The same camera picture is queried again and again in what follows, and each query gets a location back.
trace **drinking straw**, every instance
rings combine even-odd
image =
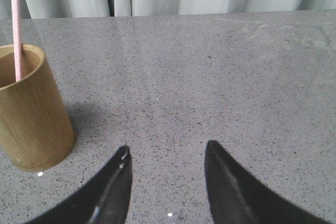
[[[13,41],[15,79],[21,80],[21,29],[20,29],[20,0],[12,0]]]

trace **granite countertop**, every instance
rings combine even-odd
[[[0,222],[53,207],[127,144],[127,223],[212,223],[213,139],[335,223],[335,31],[335,11],[23,20],[23,42],[45,50],[77,142],[42,176],[0,151]],[[11,21],[1,21],[0,45],[11,42]]]

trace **cylindrical container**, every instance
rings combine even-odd
[[[44,51],[22,45],[22,79],[15,82],[13,45],[0,46],[0,148],[21,170],[61,162],[75,133]]]

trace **gray countertop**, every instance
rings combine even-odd
[[[1,21],[0,45],[11,42],[11,21]],[[0,151],[0,223],[61,202],[124,144],[127,223],[212,223],[210,139],[336,222],[335,11],[29,19],[23,42],[45,50],[77,142],[40,177]]]

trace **bamboo cup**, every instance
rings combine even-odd
[[[0,46],[0,148],[21,170],[61,162],[75,133],[43,50],[23,44],[22,79],[15,82],[14,47]]]

